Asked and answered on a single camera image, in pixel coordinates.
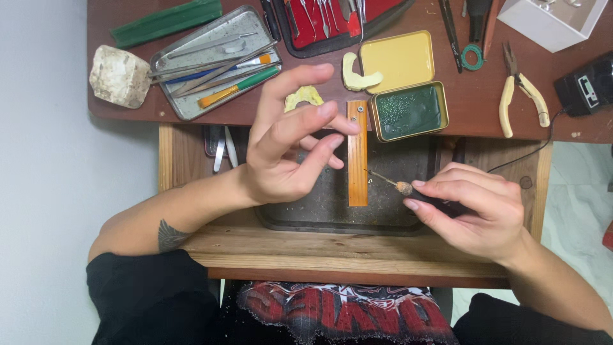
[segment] wooden desk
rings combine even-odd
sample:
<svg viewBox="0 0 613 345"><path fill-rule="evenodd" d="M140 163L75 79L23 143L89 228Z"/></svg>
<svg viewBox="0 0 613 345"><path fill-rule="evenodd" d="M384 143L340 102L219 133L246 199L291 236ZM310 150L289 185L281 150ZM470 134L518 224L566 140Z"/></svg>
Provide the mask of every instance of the wooden desk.
<svg viewBox="0 0 613 345"><path fill-rule="evenodd" d="M101 44L114 45L109 29L138 19L149 13L166 9L185 0L89 0L88 1L88 69L91 69L95 50ZM224 13L242 4L251 4L262 11L258 0L223 0ZM462 18L462 0L452 0L455 27L461 46L468 44L468 17ZM452 59L451 48L443 25L437 1L417 0L403 14L401 19L391 24L374 39L410 33L422 29L432 35L436 75L445 85L450 125L441 133L454 136L482 136L503 138L498 120L498 105L506 78L501 43L510 41L519 62L520 71L543 94L549 107L550 116L562 108L555 94L553 81L571 70L591 61L613 47L613 4L609 2L602 13L589 40L574 45L562 52L551 54L504 23L496 23L496 33L488 62L476 72L465 71L458 74ZM187 35L178 33L158 41L150 42L131 49L132 53L149 61L151 56L172 42ZM300 64L329 62L337 70L333 79L318 86L324 100L336 99L341 112L345 111L346 101L367 99L364 92L354 93L344 88L341 79L341 60L346 52L357 52L358 46L300 60L288 54L284 44L279 44L284 68L290 69ZM250 125L255 111L253 104L259 99L261 88L257 88L229 102L213 112L197 119L194 123L219 123ZM127 120L149 120L159 122L181 122L168 104L159 87L152 87L145 103L140 109L132 110L116 106L94 97L89 88L89 110L99 117L122 118ZM549 132L538 124L536 108L520 90L514 93L509 107L511 126L516 139L545 139ZM581 142L613 142L613 109L584 118L561 116L555 122L555 140ZM581 133L576 138L572 133Z"/></svg>
<svg viewBox="0 0 613 345"><path fill-rule="evenodd" d="M160 124L159 190L209 176L213 159L204 152L200 126ZM535 141L471 138L466 162L491 168L531 152ZM499 174L520 182L524 225L540 241L547 198L549 145ZM451 153L441 154L441 165ZM229 169L225 159L222 170ZM246 209L201 228L183 248L209 268L211 278L338 282L436 287L508 288L505 270L464 254L439 236L391 237L273 231Z"/></svg>

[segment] white box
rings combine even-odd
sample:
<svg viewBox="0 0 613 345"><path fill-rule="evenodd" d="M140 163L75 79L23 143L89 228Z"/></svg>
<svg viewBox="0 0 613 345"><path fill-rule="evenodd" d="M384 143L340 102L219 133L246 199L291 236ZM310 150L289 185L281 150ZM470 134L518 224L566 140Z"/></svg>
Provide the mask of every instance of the white box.
<svg viewBox="0 0 613 345"><path fill-rule="evenodd" d="M607 1L579 0L575 8L557 0L548 13L530 0L506 0L498 19L555 53L588 39Z"/></svg>

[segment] white wall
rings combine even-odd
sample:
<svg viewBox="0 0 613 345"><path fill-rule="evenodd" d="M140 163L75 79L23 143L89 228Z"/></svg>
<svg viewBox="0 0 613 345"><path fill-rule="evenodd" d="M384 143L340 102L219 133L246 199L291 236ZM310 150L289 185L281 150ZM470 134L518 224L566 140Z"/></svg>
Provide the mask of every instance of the white wall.
<svg viewBox="0 0 613 345"><path fill-rule="evenodd" d="M157 125L88 115L86 0L0 0L0 344L88 344L89 246L156 192Z"/></svg>

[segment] tile floor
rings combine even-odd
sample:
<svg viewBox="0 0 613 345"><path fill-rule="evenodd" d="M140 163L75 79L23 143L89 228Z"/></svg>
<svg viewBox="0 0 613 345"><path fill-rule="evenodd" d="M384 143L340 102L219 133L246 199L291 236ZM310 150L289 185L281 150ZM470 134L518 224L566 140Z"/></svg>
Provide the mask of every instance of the tile floor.
<svg viewBox="0 0 613 345"><path fill-rule="evenodd" d="M541 243L594 286L613 314L613 252L602 245L613 220L612 180L611 145L555 142ZM477 292L518 304L510 290L454 289L452 325Z"/></svg>

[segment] green o-ring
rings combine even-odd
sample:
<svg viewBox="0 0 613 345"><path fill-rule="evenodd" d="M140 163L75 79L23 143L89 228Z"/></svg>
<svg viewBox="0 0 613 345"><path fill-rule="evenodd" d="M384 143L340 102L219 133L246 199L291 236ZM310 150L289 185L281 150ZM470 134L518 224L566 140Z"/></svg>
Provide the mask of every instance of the green o-ring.
<svg viewBox="0 0 613 345"><path fill-rule="evenodd" d="M477 54L476 64L469 64L468 61L466 61L466 53L468 52L474 52ZM478 45L469 44L464 48L464 50L462 50L462 66L469 71L476 71L483 66L483 51L481 51L481 48L479 48Z"/></svg>

